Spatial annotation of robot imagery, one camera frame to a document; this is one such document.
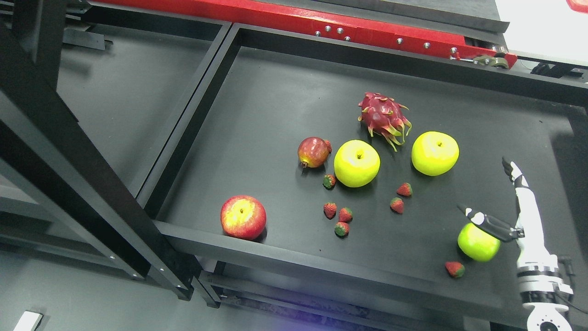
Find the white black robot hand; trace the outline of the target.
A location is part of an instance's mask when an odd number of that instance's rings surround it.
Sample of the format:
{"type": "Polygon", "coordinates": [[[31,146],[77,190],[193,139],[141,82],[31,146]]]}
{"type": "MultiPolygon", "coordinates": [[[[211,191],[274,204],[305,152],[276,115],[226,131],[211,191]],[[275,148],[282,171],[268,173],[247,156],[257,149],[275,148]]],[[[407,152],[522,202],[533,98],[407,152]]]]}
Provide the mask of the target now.
{"type": "Polygon", "coordinates": [[[458,209],[469,222],[499,241],[504,243],[516,241],[520,249],[516,266],[521,272],[537,270],[557,273],[559,271],[557,257],[550,254],[545,247],[543,224],[535,193],[513,160],[503,157],[502,166],[516,195],[517,221],[515,226],[508,225],[496,217],[466,205],[457,205],[458,209]]]}

